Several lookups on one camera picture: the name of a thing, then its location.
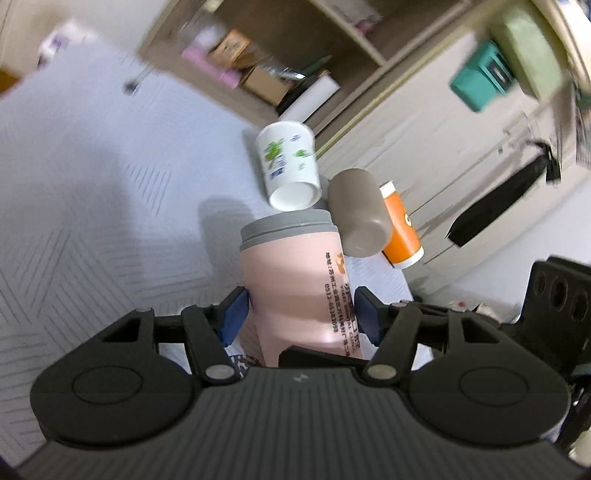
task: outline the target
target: green leaf print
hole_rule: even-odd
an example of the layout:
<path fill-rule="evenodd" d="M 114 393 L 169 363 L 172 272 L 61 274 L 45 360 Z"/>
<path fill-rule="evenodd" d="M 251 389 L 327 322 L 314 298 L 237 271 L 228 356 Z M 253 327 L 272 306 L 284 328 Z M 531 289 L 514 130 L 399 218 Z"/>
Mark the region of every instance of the green leaf print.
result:
<path fill-rule="evenodd" d="M 300 158 L 305 158 L 305 157 L 309 157 L 310 153 L 308 153 L 307 150 L 301 149 L 298 150 L 297 152 L 294 153 L 294 157 L 300 157 Z"/>
<path fill-rule="evenodd" d="M 278 142 L 271 142 L 265 149 L 265 160 L 269 162 L 269 170 L 273 168 L 275 159 L 283 154 L 283 141 L 284 139 L 282 138 Z"/>

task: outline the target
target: teal box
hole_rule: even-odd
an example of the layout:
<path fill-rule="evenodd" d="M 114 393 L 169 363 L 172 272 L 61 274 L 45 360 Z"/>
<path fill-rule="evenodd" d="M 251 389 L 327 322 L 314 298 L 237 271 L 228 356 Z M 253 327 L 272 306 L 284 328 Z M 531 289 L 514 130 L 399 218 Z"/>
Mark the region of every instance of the teal box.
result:
<path fill-rule="evenodd" d="M 497 95 L 507 95 L 515 81 L 499 47 L 493 42 L 483 43 L 450 87 L 474 112 L 480 112 Z"/>

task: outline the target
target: pink plastic bottle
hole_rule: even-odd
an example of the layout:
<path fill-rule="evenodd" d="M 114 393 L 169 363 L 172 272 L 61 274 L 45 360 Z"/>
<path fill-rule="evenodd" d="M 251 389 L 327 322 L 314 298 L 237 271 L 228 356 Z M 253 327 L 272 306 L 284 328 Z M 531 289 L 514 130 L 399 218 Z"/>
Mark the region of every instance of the pink plastic bottle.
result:
<path fill-rule="evenodd" d="M 291 345 L 361 358 L 343 248 L 325 210 L 280 213 L 241 231 L 241 263 L 265 364 Z"/>

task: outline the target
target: wooden shelf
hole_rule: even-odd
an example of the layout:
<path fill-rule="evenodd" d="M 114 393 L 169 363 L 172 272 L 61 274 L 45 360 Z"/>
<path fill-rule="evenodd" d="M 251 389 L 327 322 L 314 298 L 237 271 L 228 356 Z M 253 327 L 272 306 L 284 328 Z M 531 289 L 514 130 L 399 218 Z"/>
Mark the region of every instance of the wooden shelf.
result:
<path fill-rule="evenodd" d="M 353 40 L 377 65 L 386 65 L 386 58 L 376 47 L 365 38 L 353 25 L 347 23 L 338 13 L 326 5 L 322 0 L 308 0 L 335 25 L 337 25 L 351 40 Z"/>
<path fill-rule="evenodd" d="M 149 46 L 144 57 L 156 68 L 174 73 L 179 79 L 197 87 L 213 100 L 260 128 L 277 120 L 275 109 L 270 104 L 240 87 L 231 89 L 212 79 L 182 58 L 172 42 L 161 41 Z"/>
<path fill-rule="evenodd" d="M 405 1 L 368 34 L 368 40 L 391 68 L 464 14 L 471 4 L 470 0 Z"/>
<path fill-rule="evenodd" d="M 407 59 L 483 2 L 367 0 L 384 20 L 365 37 L 325 1 L 225 0 L 215 13 L 226 27 L 238 29 L 288 67 L 303 69 L 332 56 L 326 67 L 340 90 L 306 121 L 319 141 L 373 102 L 388 87 L 386 78 L 393 70 L 406 65 Z M 171 0 L 140 53 L 156 68 L 172 72 L 255 126 L 276 121 L 274 107 L 264 100 L 240 87 L 226 87 L 181 58 L 176 35 L 201 4 L 202 0 Z"/>

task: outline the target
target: white bedsheet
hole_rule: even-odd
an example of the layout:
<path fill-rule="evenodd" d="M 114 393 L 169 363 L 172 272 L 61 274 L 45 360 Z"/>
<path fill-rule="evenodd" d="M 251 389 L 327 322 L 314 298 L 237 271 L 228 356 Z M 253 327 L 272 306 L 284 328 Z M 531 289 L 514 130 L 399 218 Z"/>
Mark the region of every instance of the white bedsheet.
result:
<path fill-rule="evenodd" d="M 241 282 L 240 228 L 276 213 L 256 132 L 166 74 L 125 95 L 142 69 L 71 46 L 0 100 L 0 455 L 13 465 L 44 441 L 28 393 L 45 367 L 137 306 L 221 300 Z M 351 260 L 352 287 L 410 298 L 382 255 Z M 252 328 L 240 339 L 256 343 Z"/>

